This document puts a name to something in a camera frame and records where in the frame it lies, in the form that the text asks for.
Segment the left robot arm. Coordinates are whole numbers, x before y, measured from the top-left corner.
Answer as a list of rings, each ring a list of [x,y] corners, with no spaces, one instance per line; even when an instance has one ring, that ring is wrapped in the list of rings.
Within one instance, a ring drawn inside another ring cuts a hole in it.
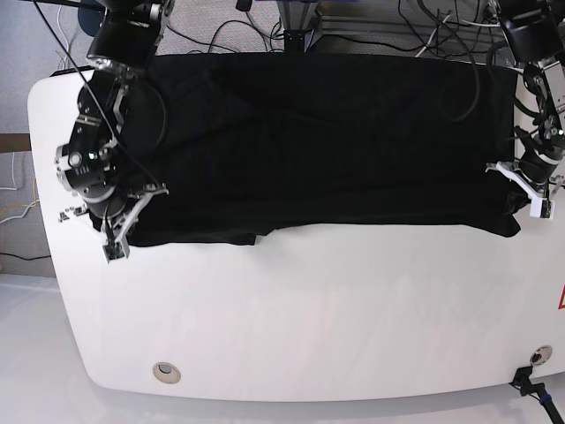
[[[533,111],[515,94],[513,104],[532,118],[534,132],[516,126],[514,135],[498,140],[512,144],[519,140],[524,153],[518,159],[488,163],[486,170],[496,170],[518,185],[528,196],[530,216],[550,219],[554,213],[554,196],[564,182],[555,176],[564,158],[564,44],[559,23],[564,19],[563,1],[491,1],[504,35],[486,52],[485,69],[496,88],[501,87],[493,61],[496,51],[509,48],[520,66],[525,88],[538,105]]]

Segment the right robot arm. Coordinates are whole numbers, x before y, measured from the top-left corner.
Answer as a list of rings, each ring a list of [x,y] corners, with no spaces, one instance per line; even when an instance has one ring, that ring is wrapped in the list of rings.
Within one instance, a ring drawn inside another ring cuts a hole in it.
[[[171,1],[98,1],[88,6],[102,12],[87,59],[87,78],[69,50],[54,38],[83,82],[78,116],[70,139],[56,150],[56,176],[83,200],[75,215],[100,222],[102,249],[110,259],[129,254],[127,236],[141,211],[157,195],[168,193],[123,138],[127,97],[136,83],[146,82],[149,62],[174,8]]]

